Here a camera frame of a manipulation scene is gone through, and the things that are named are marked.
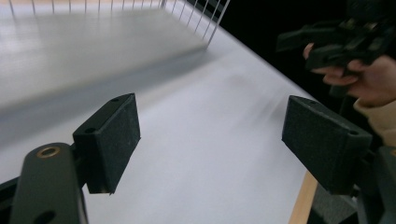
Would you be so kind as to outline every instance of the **screw hole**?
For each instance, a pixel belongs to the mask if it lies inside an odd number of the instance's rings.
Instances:
[[[87,130],[85,130],[85,133],[93,133],[96,129],[94,128],[89,128]]]
[[[55,213],[53,211],[47,211],[35,219],[35,224],[47,224],[50,223],[54,218]]]

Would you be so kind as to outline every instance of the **black plastic part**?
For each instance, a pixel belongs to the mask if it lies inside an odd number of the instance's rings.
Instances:
[[[396,147],[381,147],[374,169],[385,213],[382,223],[396,223]]]
[[[282,141],[330,194],[349,195],[372,136],[316,101],[290,96]]]
[[[140,140],[134,94],[107,102],[76,129],[73,138],[87,160],[90,193],[114,193]]]
[[[10,223],[87,223],[69,145],[48,144],[27,154]]]
[[[0,185],[0,223],[9,222],[17,183],[18,178],[13,178]]]

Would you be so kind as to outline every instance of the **white tabletop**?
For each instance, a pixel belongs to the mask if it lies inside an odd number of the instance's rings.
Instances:
[[[90,223],[289,221],[305,168],[282,125],[289,95],[308,95],[221,29],[206,51],[1,114],[0,181],[129,92],[142,139],[115,194],[84,188]]]

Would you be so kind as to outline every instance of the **metal wire cage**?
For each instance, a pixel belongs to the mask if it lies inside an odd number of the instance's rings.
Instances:
[[[230,0],[0,0],[4,17],[162,8],[210,43]]]

